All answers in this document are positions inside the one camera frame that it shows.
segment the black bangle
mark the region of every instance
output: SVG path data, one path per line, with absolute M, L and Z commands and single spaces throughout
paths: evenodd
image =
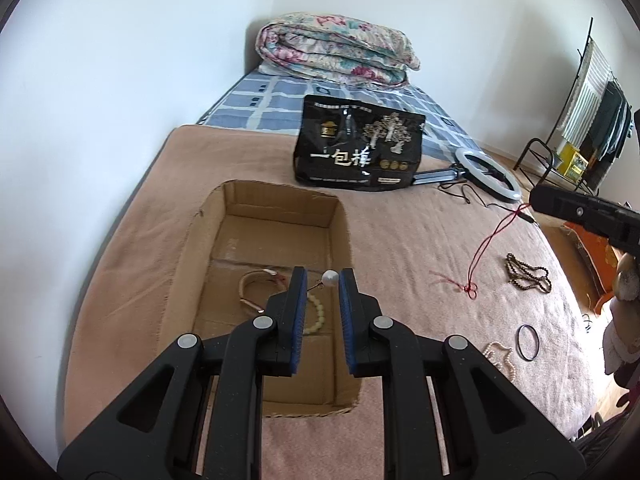
M 534 338 L 536 339 L 536 353 L 533 354 L 533 357 L 531 358 L 526 357 L 524 355 L 524 353 L 522 352 L 522 347 L 520 346 L 520 332 L 522 331 L 523 328 L 528 328 L 529 330 L 531 330 L 531 333 L 534 335 Z M 538 357 L 538 354 L 540 353 L 540 336 L 538 335 L 538 332 L 536 331 L 536 329 L 528 324 L 521 325 L 518 328 L 518 331 L 516 332 L 516 348 L 518 349 L 518 354 L 520 355 L 520 357 L 522 357 L 525 361 L 529 363 L 534 361 L 536 357 Z

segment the folded blanket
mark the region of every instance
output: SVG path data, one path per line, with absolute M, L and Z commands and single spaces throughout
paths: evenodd
M 265 60 L 263 73 L 372 89 L 405 86 L 406 69 L 420 68 L 399 30 L 339 15 L 285 14 L 260 30 L 255 49 Z

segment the blue checkered sheet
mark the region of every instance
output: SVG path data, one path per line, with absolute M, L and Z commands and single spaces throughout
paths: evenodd
M 297 135 L 302 122 L 302 102 L 307 94 L 356 99 L 423 114 L 426 117 L 423 155 L 453 162 L 457 148 L 481 151 L 456 121 L 418 87 L 374 91 L 318 79 L 265 75 L 257 70 L 242 78 L 198 124 Z

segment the cardboard box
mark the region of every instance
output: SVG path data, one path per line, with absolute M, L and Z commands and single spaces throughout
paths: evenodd
M 205 200 L 186 237 L 170 289 L 160 348 L 177 333 L 206 339 L 229 333 L 249 317 L 239 303 L 238 283 L 251 270 L 269 268 L 290 277 L 295 266 L 316 284 L 327 269 L 351 267 L 342 204 L 317 190 L 263 182 L 225 182 Z M 277 292 L 251 283 L 245 295 L 258 304 Z M 327 415 L 357 403 L 360 380 L 348 373 L 336 288 L 316 288 L 325 322 L 303 337 L 298 373 L 264 380 L 265 416 Z M 317 320 L 307 303 L 305 326 Z

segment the black plastic package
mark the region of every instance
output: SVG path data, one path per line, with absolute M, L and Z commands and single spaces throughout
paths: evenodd
M 424 115 L 328 96 L 305 97 L 293 165 L 312 186 L 385 191 L 412 184 Z

